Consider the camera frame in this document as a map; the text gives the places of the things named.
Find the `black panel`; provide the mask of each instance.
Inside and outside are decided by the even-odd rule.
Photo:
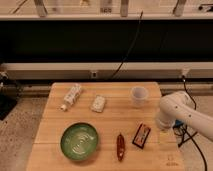
[[[121,61],[138,21],[1,21],[3,62]],[[144,20],[127,61],[213,61],[212,20]]]

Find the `wooden table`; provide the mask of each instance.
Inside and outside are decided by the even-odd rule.
[[[172,131],[159,133],[154,117],[159,110],[161,93],[157,83],[82,83],[83,93],[68,112],[60,110],[64,95],[73,83],[52,86],[35,139],[28,171],[183,171],[183,161]],[[150,97],[140,109],[131,104],[130,90],[140,85],[148,89]],[[103,95],[107,103],[103,113],[90,110],[96,95]],[[100,143],[92,158],[75,163],[60,150],[64,130],[76,122],[88,122],[99,133]],[[132,144],[143,122],[151,127],[143,150]],[[116,138],[122,133],[126,152],[122,162],[116,155]]]

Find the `floor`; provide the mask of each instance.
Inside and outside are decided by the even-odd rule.
[[[213,115],[213,96],[196,96],[198,110]],[[0,170],[24,171],[36,136],[47,98],[20,98],[4,121],[0,121]],[[201,135],[195,140],[204,152],[208,170],[213,170],[213,143]],[[185,143],[182,153],[186,171],[203,171],[203,162],[192,142]]]

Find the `red object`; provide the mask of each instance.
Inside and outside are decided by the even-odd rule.
[[[119,134],[117,137],[117,156],[118,161],[122,161],[125,152],[125,141],[123,135]]]

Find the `white cup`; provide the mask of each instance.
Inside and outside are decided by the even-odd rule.
[[[147,101],[149,92],[146,88],[141,86],[133,87],[131,90],[131,99],[135,107],[139,108]]]

